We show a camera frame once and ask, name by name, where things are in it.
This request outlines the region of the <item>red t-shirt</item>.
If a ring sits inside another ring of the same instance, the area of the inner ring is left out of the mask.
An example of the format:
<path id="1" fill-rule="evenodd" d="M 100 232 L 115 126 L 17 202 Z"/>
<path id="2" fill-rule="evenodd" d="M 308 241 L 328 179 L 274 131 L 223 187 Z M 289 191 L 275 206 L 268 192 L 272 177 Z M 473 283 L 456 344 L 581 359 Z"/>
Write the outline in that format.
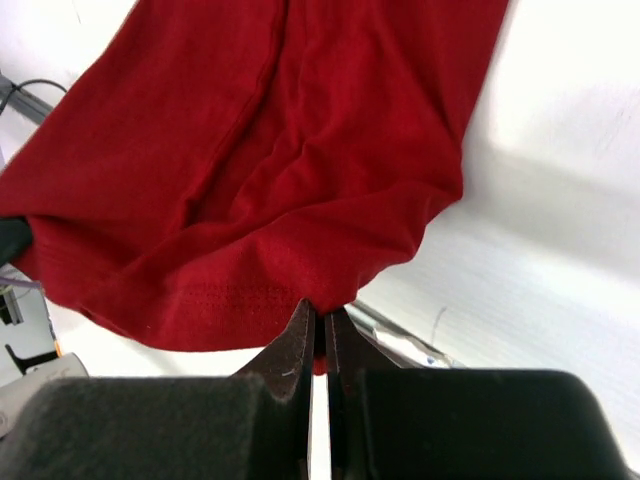
<path id="1" fill-rule="evenodd" d="M 139 1 L 1 176 L 16 262 L 145 345 L 262 346 L 463 192 L 503 1 Z"/>

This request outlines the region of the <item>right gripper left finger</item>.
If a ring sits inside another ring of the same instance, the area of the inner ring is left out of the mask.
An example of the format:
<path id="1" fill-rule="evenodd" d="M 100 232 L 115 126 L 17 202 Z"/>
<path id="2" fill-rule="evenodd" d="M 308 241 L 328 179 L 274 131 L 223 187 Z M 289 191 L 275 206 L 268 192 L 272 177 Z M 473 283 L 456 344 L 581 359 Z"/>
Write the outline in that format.
<path id="1" fill-rule="evenodd" d="M 228 377 L 67 378 L 1 444 L 5 479 L 305 479 L 316 312 Z"/>

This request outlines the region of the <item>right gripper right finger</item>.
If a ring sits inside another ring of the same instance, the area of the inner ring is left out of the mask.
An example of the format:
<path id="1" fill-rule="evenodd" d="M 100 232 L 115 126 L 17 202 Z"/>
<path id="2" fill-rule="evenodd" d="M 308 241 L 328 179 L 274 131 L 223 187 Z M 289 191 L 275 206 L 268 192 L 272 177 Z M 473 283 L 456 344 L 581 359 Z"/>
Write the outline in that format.
<path id="1" fill-rule="evenodd" d="M 629 479 L 590 389 L 563 371 L 408 368 L 324 319 L 336 479 Z"/>

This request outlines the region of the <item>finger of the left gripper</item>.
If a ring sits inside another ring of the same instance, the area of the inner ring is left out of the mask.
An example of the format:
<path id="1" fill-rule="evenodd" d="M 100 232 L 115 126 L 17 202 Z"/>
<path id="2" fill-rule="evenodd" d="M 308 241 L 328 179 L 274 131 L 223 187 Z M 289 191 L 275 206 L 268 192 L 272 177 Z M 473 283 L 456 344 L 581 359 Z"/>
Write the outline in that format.
<path id="1" fill-rule="evenodd" d="M 32 243 L 33 233 L 24 218 L 0 220 L 0 263 L 5 265 L 18 258 Z"/>

